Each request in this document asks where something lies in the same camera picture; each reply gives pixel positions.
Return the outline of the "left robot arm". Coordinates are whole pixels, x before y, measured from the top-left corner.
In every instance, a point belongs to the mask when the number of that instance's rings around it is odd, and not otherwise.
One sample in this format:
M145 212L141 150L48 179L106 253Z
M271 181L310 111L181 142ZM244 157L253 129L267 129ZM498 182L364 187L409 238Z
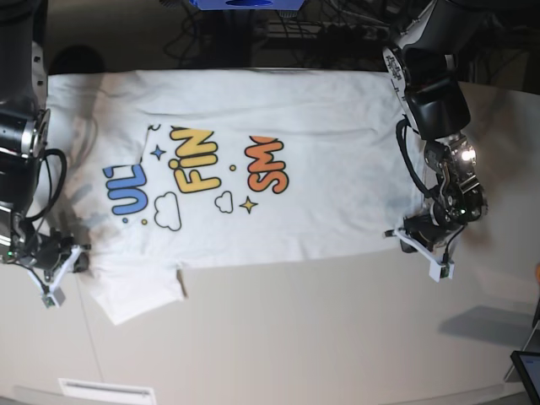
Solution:
M391 34L383 60L403 108L397 144L424 207L399 231L405 253L429 252L483 217L488 204L463 134L471 115L456 78L456 56L485 18L475 1L430 1Z

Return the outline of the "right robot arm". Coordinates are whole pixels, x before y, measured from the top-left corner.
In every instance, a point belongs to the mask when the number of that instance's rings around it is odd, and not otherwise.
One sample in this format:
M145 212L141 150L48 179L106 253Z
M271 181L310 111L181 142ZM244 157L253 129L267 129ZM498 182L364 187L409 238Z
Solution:
M68 168L66 155L47 146L46 11L45 1L1 3L1 261L32 275L41 271L38 281L50 284L67 268L82 271L87 259L71 235L40 232ZM50 182L45 206L32 214L41 167L51 156L60 161L60 176Z

